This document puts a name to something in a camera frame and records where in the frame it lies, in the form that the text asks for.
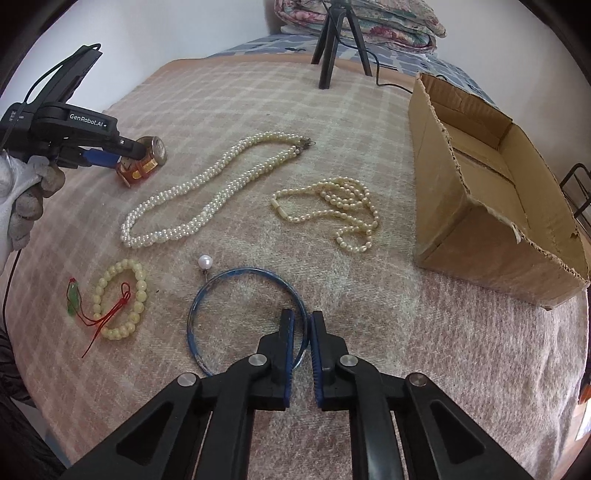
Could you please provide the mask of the white gloved left hand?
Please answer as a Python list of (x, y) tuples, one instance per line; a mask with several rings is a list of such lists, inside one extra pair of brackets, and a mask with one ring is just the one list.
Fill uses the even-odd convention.
[(1, 271), (9, 255), (30, 241), (43, 201), (65, 183), (64, 172), (47, 158), (34, 155), (29, 163), (1, 151)]

